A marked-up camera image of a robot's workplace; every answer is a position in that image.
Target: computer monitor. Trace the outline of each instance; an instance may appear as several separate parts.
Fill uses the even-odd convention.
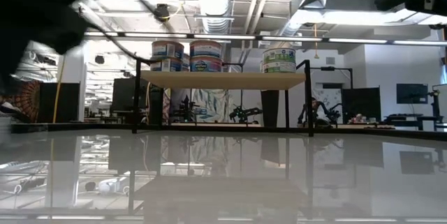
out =
[[[57,83],[41,83],[38,123],[52,123]],[[61,83],[57,106],[56,123],[70,123],[78,120],[79,83]]]
[[[427,84],[396,84],[398,104],[426,104],[428,102]]]
[[[147,81],[140,80],[140,98],[138,106],[146,107]],[[112,112],[130,112],[133,110],[133,95],[135,93],[135,78],[117,78],[113,82]]]
[[[361,114],[381,120],[380,88],[342,89],[343,122]]]

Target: ceiling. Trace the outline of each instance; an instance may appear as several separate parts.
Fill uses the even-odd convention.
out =
[[[168,10],[170,12],[169,24],[175,30],[175,32],[183,33],[202,33],[203,25],[200,18],[194,17],[194,15],[200,14],[199,0],[145,0],[149,5],[155,6],[158,3],[168,4]],[[251,0],[231,0],[231,17],[234,18],[231,24],[231,33],[242,33],[244,23],[246,21],[247,13],[249,12]],[[282,28],[291,15],[289,8],[291,0],[266,0],[264,7],[262,8],[261,18],[256,26],[255,33],[262,31],[276,31]],[[80,0],[75,4],[75,8],[81,7],[82,12],[92,22],[101,25],[107,31],[151,31],[151,32],[164,32],[162,24],[157,22],[153,15],[145,9],[145,7],[138,0]],[[419,20],[427,19],[419,14],[414,13],[402,13],[402,17],[413,17]],[[315,21],[312,24],[304,24],[301,26],[299,33],[303,36],[331,36],[341,38],[356,38],[356,37],[386,37],[392,36],[398,37],[394,31],[401,31],[402,36],[409,36],[410,38],[416,37],[417,39],[424,38],[427,34],[427,26],[412,25],[412,26],[360,26],[360,25],[346,25],[346,24],[328,24]],[[124,46],[129,48],[132,52],[137,52],[139,56],[149,58],[152,55],[150,42],[123,42]],[[44,54],[48,58],[51,58],[58,62],[57,54],[51,50],[43,47],[42,45],[33,47],[34,50]],[[135,63],[122,54],[111,42],[105,40],[95,40],[88,43],[89,47],[89,74],[87,76],[87,85],[89,91],[94,93],[95,89],[105,90],[103,97],[111,98],[112,83],[114,78],[123,77],[124,70],[132,71],[135,68]],[[314,43],[303,43],[302,49],[308,50],[315,47]],[[338,44],[318,44],[320,49],[341,50],[346,45]],[[96,64],[94,59],[96,55],[103,55],[105,57],[105,63],[102,65]],[[25,59],[28,64],[34,64],[37,68],[52,68],[49,71],[41,71],[44,75],[42,80],[54,81],[56,74],[56,66],[49,66],[47,64],[36,63],[31,59]],[[114,70],[110,72],[95,71],[98,69]],[[26,71],[20,73],[24,76],[29,76]]]

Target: wooden shelf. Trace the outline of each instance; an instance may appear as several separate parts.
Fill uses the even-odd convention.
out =
[[[199,73],[144,70],[141,78],[162,88],[287,90],[306,80],[301,73]]]

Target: glossy floor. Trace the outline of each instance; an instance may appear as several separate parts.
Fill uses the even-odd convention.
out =
[[[0,144],[0,219],[445,223],[446,150],[373,135],[12,135]]]

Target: fluorescent light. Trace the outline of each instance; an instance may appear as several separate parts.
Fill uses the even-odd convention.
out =
[[[199,39],[222,39],[222,40],[254,40],[255,36],[239,36],[239,35],[194,35]]]
[[[252,218],[218,218],[218,221],[253,221]]]
[[[263,40],[275,41],[291,41],[291,42],[321,42],[321,38],[305,38],[305,37],[281,37],[281,36],[263,36]]]
[[[105,216],[52,216],[53,220],[103,220]],[[38,220],[50,219],[50,216],[37,216]]]
[[[11,215],[5,215],[0,216],[0,220],[24,220],[27,219],[26,216],[11,216]]]
[[[186,34],[174,33],[125,33],[129,37],[146,37],[146,38],[186,38]]]
[[[447,46],[445,41],[423,41],[423,40],[396,40],[395,45],[431,45],[431,46]]]
[[[446,218],[408,218],[405,219],[406,222],[417,222],[417,223],[446,223]]]
[[[324,218],[304,218],[304,217],[298,217],[297,221],[302,221],[302,222],[320,222],[320,221],[326,221],[326,219]]]
[[[334,43],[386,43],[387,40],[378,39],[355,39],[355,38],[329,38]]]
[[[117,32],[106,32],[108,36],[118,36]],[[104,36],[102,32],[85,32],[85,36]]]
[[[234,17],[218,16],[218,15],[194,15],[196,19],[219,19],[219,20],[234,20]]]
[[[120,221],[143,221],[143,216],[116,216],[115,220]]]
[[[393,218],[336,218],[339,222],[396,222]]]

